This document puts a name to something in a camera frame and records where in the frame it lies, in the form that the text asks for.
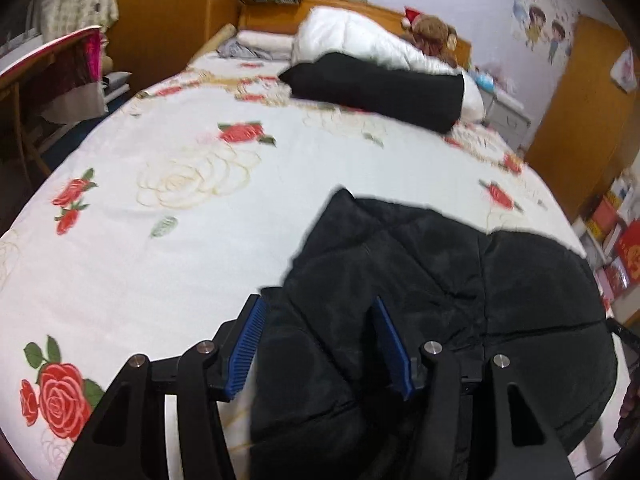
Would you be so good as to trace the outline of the person right hand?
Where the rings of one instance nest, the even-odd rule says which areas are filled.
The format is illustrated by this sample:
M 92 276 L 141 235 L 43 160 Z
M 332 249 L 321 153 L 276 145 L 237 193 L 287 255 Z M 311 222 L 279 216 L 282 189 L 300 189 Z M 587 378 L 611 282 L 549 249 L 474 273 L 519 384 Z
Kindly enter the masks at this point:
M 620 418 L 627 418 L 639 403 L 640 389 L 634 384 L 630 384 L 627 388 L 623 404 L 620 407 Z

